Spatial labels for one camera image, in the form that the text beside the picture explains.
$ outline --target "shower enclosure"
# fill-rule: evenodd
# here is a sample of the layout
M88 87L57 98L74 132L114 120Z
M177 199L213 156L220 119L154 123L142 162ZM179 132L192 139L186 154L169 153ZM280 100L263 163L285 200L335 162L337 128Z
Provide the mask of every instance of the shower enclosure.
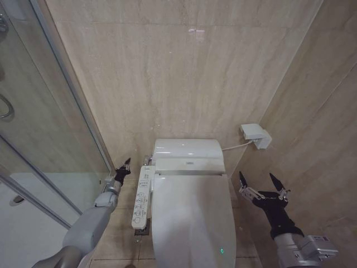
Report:
M56 253L113 171L44 8L0 0L0 268Z

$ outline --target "shower door handle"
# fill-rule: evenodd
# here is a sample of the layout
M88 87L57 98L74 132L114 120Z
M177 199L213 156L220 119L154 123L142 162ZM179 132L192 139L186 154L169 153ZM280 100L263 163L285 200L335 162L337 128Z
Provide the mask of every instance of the shower door handle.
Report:
M0 114L0 118L5 118L5 117L8 117L8 116L14 114L14 113L15 113L15 110L14 110L14 108L13 108L11 102L9 102L8 99L5 98L5 96L2 95L2 94L0 94L0 99L1 99L3 102L5 102L5 104L6 104L7 108L8 108L8 111L7 111L6 113Z
M6 38L8 31L9 25L7 24L4 15L0 13L0 42Z

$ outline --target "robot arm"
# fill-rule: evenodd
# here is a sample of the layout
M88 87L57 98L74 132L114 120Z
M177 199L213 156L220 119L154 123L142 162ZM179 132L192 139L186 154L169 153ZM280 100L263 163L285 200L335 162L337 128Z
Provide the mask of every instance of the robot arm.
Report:
M264 210L272 227L271 237L278 246L281 268L321 267L321 262L337 255L338 251L325 236L304 236L285 211L288 204L283 184L270 173L271 180L278 192L256 191L239 172L240 194Z
M110 214L118 203L118 195L124 178L130 174L130 159L116 170L117 174L95 200L67 231L63 248L48 259L37 262L32 268L85 268L95 247L108 225Z

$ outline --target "toilet control panel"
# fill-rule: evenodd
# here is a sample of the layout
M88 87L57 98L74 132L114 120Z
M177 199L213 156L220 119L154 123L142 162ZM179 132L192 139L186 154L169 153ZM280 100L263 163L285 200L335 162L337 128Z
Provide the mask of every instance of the toilet control panel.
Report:
M142 166L134 205L132 227L144 229L146 226L150 184L154 178L155 166Z

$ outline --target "white cable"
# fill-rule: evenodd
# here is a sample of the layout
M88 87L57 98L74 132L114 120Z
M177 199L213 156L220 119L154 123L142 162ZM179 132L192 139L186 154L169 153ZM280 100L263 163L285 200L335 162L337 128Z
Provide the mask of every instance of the white cable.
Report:
M240 144L240 145L236 145L236 146L228 147L228 148L223 148L222 151L226 151L226 150L231 150L231 149L234 149L234 148L243 147L243 146L245 146L245 145L251 144L253 141L254 141L254 140L250 140L250 141L248 141L247 143L244 143L244 144Z

